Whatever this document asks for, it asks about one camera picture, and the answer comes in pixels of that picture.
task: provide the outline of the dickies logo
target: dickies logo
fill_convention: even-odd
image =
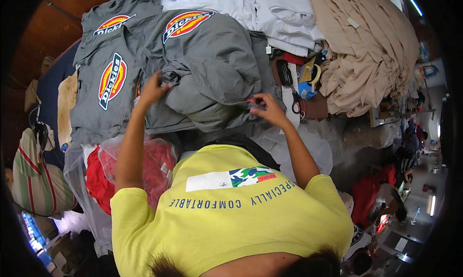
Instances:
[[[215,13],[216,11],[214,10],[200,9],[179,14],[166,25],[163,43],[166,43],[169,38],[188,34]]]
[[[125,22],[127,22],[129,19],[135,17],[136,14],[133,14],[133,16],[129,17],[127,15],[118,15],[114,16],[110,19],[108,19],[106,22],[104,22],[101,26],[96,29],[96,31],[93,32],[93,35],[101,35],[101,34],[106,34],[110,33],[114,30],[119,29]]]
[[[126,77],[127,64],[122,60],[121,55],[114,53],[113,60],[106,66],[100,80],[98,99],[101,108],[105,111],[108,110],[108,102],[122,90]]]

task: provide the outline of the plastic bag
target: plastic bag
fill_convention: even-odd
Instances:
[[[117,156],[124,135],[103,141],[98,150],[98,159],[108,181],[114,182]],[[148,195],[148,205],[154,210],[161,195],[172,185],[172,171],[177,163],[175,147],[161,138],[143,142],[143,188]]]
[[[95,237],[96,242],[108,250],[113,250],[111,216],[105,213],[96,201],[89,195],[85,187],[85,173],[83,149],[80,144],[73,142],[64,154],[64,179],[72,193],[82,207]]]
[[[322,139],[319,134],[310,133],[306,124],[299,124],[297,132],[315,160],[320,173],[329,176],[333,169],[333,155],[328,141]],[[281,165],[280,170],[285,176],[296,182],[286,136],[280,134],[278,127],[274,126],[267,129],[260,136],[252,138],[252,140],[272,155],[273,159]]]

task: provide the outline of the ceiling light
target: ceiling light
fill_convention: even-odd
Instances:
[[[435,208],[435,207],[436,207],[436,196],[433,195],[433,196],[432,196],[431,213],[430,213],[431,216],[434,215],[434,208]]]
[[[422,17],[423,14],[421,13],[420,9],[418,8],[418,6],[416,5],[415,1],[414,0],[410,0],[412,2],[412,4],[415,6],[415,9],[418,11],[418,13],[420,14],[420,16]]]

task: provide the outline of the yellow t-shirt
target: yellow t-shirt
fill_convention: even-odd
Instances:
[[[161,253],[188,277],[256,254],[308,256],[322,244],[343,256],[353,234],[329,176],[315,176],[303,190],[231,145],[209,145],[180,161],[157,211],[145,191],[124,188],[111,199],[111,212],[122,277],[148,276]]]

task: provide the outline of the striped fabric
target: striped fabric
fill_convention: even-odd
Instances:
[[[38,162],[34,131],[30,128],[23,131],[14,157],[12,195],[15,203],[43,216],[70,210],[77,204],[62,171]]]
[[[418,160],[416,159],[416,156],[413,156],[412,158],[402,158],[401,161],[401,172],[406,172],[406,170],[412,168],[414,169],[415,166],[418,165]]]

